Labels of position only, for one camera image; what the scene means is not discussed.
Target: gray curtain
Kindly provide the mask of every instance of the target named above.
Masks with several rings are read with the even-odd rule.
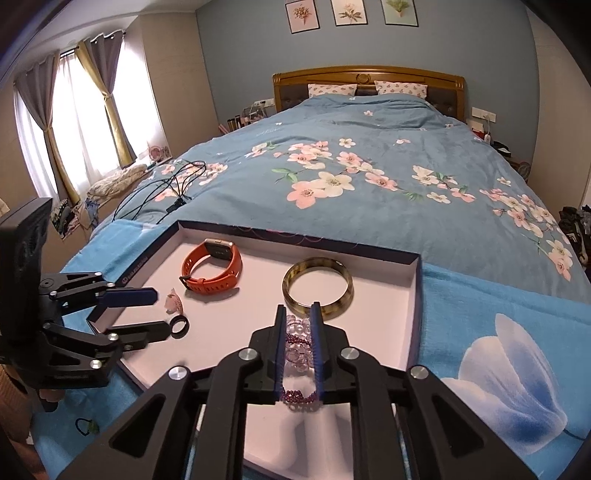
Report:
[[[135,154],[121,125],[121,118],[113,98],[121,42],[123,42],[121,30],[108,37],[100,35],[92,41],[87,38],[78,43],[76,57],[105,98],[105,109],[119,157],[119,165],[125,168],[133,164]]]
[[[72,205],[80,201],[76,189],[72,185],[57,149],[53,134],[53,88],[56,84],[57,63],[59,53],[49,55],[31,70],[17,75],[14,85],[27,106],[35,123],[43,130],[43,137],[49,156],[49,162],[56,179],[57,194],[60,200],[70,199]]]

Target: framed picture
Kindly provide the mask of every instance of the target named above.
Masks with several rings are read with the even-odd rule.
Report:
[[[417,9],[414,0],[382,0],[386,25],[418,27]]]
[[[285,5],[291,33],[320,28],[314,0],[299,0]]]
[[[335,23],[341,25],[367,25],[363,0],[331,0]]]

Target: tortoiseshell bracelet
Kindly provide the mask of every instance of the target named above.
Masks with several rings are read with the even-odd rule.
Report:
[[[334,301],[333,303],[322,305],[322,307],[320,307],[320,310],[322,311],[322,318],[324,320],[331,320],[348,309],[349,305],[351,305],[351,302],[353,301],[353,277],[349,273],[349,270],[347,270],[345,266],[338,260],[333,260],[332,258],[326,257],[312,257],[293,265],[287,271],[285,277],[283,277],[283,298],[292,312],[298,313],[305,317],[309,316],[310,306],[302,305],[301,303],[292,299],[290,296],[290,288],[296,278],[299,278],[305,272],[319,268],[328,268],[329,270],[334,270],[347,282],[347,290],[345,290],[345,293],[343,293],[341,298]]]

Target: watch face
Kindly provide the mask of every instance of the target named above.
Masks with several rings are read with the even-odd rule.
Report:
[[[228,242],[217,242],[217,241],[207,241],[205,242],[205,248],[207,248],[207,252],[213,258],[219,258],[220,260],[232,260],[232,249],[229,245],[226,245]]]

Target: pillow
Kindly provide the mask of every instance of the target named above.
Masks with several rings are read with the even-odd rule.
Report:
[[[348,85],[321,85],[319,83],[310,83],[308,85],[308,97],[312,98],[318,95],[324,95],[325,93],[337,93],[339,95],[355,95],[357,90],[356,83],[350,83]]]
[[[375,81],[375,89],[378,95],[383,93],[407,93],[422,98],[427,98],[427,85],[421,83],[403,83],[403,82],[379,82]]]

